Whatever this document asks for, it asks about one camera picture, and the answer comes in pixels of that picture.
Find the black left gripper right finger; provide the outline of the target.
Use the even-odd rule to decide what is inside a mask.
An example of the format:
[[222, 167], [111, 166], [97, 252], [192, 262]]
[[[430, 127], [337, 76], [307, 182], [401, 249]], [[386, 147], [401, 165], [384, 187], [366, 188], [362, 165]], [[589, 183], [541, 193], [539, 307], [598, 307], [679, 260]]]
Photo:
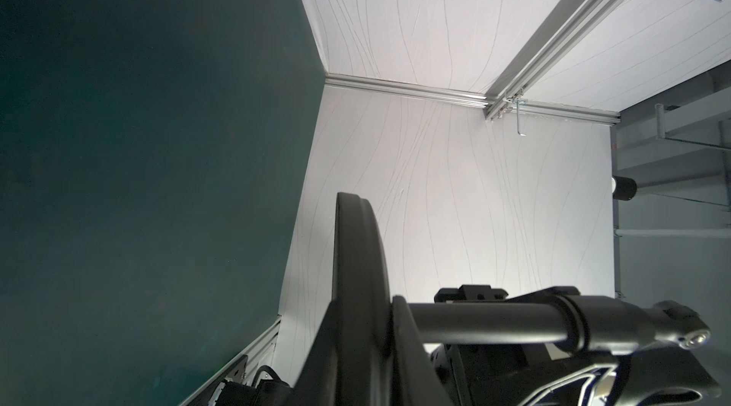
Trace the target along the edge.
[[393, 405], [452, 405], [420, 340], [404, 297], [392, 300]]

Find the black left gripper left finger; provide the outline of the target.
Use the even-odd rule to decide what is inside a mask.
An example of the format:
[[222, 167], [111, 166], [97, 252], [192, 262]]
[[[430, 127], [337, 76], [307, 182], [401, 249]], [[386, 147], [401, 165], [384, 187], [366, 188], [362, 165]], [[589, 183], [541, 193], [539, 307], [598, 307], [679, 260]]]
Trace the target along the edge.
[[286, 405], [331, 406], [337, 398], [339, 314], [332, 301]]

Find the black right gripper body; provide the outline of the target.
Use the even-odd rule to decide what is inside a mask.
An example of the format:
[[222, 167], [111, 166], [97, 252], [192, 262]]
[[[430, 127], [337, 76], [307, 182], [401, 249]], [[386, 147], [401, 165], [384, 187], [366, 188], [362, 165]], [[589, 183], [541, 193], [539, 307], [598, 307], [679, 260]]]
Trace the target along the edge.
[[510, 298], [489, 285], [442, 288], [434, 297], [468, 316], [430, 360], [457, 405], [590, 405], [618, 368], [620, 305], [550, 287]]

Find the black microphone stand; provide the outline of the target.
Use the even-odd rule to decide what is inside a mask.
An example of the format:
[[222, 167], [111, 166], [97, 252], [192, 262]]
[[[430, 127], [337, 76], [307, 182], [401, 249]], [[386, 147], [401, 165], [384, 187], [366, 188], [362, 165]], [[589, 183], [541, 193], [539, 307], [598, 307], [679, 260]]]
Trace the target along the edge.
[[[337, 401], [392, 403], [395, 296], [388, 288], [375, 213], [369, 201], [355, 194], [341, 193], [336, 199], [333, 266], [332, 297], [339, 309]], [[694, 354], [710, 337], [697, 312], [675, 301], [641, 308], [614, 300], [620, 305], [619, 338], [611, 353], [619, 365], [607, 396], [599, 398], [608, 405], [690, 405], [721, 394], [721, 385]], [[431, 353], [461, 328], [437, 320], [466, 318], [468, 312], [434, 300], [407, 303], [433, 366]]]

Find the aluminium crossbar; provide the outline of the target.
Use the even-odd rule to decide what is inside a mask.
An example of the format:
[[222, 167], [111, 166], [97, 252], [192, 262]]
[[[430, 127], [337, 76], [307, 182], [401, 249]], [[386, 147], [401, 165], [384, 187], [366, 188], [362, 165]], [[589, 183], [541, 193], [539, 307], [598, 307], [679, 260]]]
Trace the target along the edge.
[[495, 120], [518, 105], [572, 48], [624, 0], [560, 0], [488, 88], [485, 118]]

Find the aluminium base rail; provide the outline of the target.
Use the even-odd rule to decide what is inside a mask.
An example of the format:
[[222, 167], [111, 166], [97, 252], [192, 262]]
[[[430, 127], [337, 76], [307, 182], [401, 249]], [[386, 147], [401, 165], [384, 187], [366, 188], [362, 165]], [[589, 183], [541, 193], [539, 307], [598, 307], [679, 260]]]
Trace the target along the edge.
[[253, 386], [255, 374], [259, 368], [272, 363], [280, 333], [281, 319], [278, 316], [267, 330], [219, 369], [201, 387], [198, 387], [180, 405], [214, 405], [229, 382]]

